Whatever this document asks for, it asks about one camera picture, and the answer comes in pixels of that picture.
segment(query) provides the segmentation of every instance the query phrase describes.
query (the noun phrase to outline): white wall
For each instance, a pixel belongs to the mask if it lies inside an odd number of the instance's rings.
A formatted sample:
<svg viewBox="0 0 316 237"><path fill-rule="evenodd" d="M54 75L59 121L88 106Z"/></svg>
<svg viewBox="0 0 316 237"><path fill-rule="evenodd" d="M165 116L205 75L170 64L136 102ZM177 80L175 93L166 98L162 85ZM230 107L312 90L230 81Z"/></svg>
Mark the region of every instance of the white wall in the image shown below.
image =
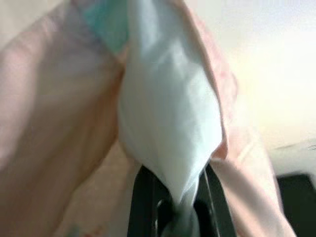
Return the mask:
<svg viewBox="0 0 316 237"><path fill-rule="evenodd" d="M268 148L316 138L316 1L187 3L223 49Z"/></svg>

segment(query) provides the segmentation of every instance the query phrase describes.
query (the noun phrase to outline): wrinkled fabric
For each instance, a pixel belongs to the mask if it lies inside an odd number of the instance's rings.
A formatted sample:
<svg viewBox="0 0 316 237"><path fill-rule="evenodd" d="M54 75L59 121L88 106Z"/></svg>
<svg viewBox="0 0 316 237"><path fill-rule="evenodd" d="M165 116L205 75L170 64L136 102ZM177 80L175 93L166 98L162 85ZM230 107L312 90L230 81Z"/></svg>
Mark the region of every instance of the wrinkled fabric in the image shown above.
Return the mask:
<svg viewBox="0 0 316 237"><path fill-rule="evenodd" d="M139 164L113 144L128 42L118 50L95 32L94 2L60 5L0 53L0 236L126 236ZM224 136L211 165L238 234L295 236L232 72L183 3L165 2L182 12L218 96Z"/></svg>
<svg viewBox="0 0 316 237"><path fill-rule="evenodd" d="M131 1L127 9L119 139L169 189L177 222L171 236L198 237L199 176L222 140L218 100L181 11L156 0Z"/></svg>

